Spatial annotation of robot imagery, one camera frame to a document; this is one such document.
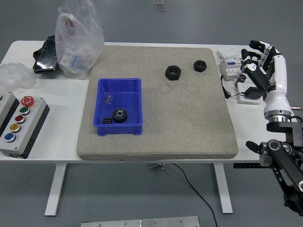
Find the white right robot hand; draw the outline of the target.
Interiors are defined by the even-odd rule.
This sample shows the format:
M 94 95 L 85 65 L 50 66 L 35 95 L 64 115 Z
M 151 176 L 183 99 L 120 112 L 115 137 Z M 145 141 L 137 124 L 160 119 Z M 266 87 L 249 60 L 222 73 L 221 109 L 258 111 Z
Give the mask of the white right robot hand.
M 284 56 L 271 44 L 251 40 L 249 47 L 242 49 L 241 71 L 263 93 L 266 103 L 264 117 L 269 122 L 287 122 L 292 110 L 286 98 L 287 70 Z

